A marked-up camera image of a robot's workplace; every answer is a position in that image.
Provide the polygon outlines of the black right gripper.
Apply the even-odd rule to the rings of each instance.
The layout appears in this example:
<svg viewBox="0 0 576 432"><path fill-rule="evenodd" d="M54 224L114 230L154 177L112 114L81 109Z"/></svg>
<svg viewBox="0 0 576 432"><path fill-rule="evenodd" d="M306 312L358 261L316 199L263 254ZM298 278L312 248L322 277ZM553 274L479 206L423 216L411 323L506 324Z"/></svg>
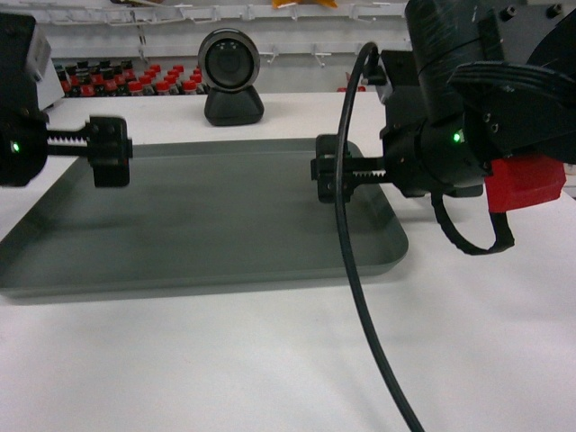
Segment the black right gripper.
<svg viewBox="0 0 576 432"><path fill-rule="evenodd" d="M387 181L407 198L432 193L454 198L483 194L488 169L466 139L463 99L447 83L468 60L458 49L419 66L411 51L375 49L364 66L363 79L376 87L385 106L386 123L380 132L383 169ZM337 135L320 134L315 139L310 175L321 203L335 202L337 150ZM346 150L345 203L357 188L354 175L361 167L361 158Z"/></svg>

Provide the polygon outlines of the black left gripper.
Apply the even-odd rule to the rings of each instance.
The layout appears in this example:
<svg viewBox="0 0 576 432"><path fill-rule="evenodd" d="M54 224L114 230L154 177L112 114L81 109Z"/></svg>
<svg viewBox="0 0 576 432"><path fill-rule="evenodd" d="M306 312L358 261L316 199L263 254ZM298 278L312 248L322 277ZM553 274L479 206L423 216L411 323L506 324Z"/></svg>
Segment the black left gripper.
<svg viewBox="0 0 576 432"><path fill-rule="evenodd" d="M48 115L39 108L35 84L25 70L34 17L1 14L1 185L26 186L49 156L83 158L78 145L49 144ZM132 140L122 117L91 116L86 124L87 160L97 188L130 183Z"/></svg>

